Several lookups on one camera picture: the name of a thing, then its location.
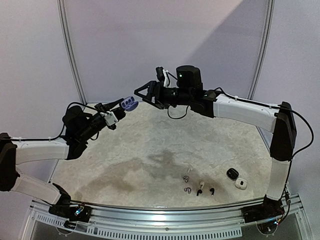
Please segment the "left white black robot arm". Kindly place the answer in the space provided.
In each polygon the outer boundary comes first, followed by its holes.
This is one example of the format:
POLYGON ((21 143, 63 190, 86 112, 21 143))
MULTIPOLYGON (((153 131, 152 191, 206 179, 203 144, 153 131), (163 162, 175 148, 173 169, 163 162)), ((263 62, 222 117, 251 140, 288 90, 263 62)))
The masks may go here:
POLYGON ((6 132, 0 134, 0 190, 18 192, 49 204, 48 212, 70 222, 90 220, 92 208, 84 203, 74 204, 71 196, 60 185, 47 183, 23 174, 18 165, 44 160, 76 160, 88 147, 88 141, 107 127, 126 116, 127 107, 135 100, 129 96, 114 102, 96 104, 95 114, 85 112, 80 102, 70 103, 62 118, 63 127, 56 137, 13 138, 6 132))

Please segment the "purple earbud charging case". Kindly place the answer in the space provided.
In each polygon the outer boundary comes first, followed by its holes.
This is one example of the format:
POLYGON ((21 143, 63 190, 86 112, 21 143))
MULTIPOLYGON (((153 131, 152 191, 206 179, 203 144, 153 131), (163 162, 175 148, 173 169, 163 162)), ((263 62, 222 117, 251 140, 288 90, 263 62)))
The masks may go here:
POLYGON ((135 110, 139 105, 139 102, 135 100, 133 96, 128 96, 124 98, 119 106, 127 112, 131 112, 135 110))

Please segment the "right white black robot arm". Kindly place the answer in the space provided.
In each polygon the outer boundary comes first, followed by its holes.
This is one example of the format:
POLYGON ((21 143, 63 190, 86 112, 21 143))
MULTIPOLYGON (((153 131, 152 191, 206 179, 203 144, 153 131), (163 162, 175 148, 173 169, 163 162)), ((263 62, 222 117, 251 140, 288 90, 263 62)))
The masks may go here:
POLYGON ((134 94, 160 110, 187 106, 202 116, 231 119, 262 128, 273 137, 269 147, 271 172, 267 192, 261 204, 244 207, 241 212, 246 223, 271 219, 279 225, 288 215, 282 197, 286 192, 297 129, 293 110, 288 102, 266 104, 225 93, 222 89, 205 90, 201 71, 192 65, 176 68, 176 87, 170 87, 169 72, 157 67, 156 80, 134 90, 134 94))

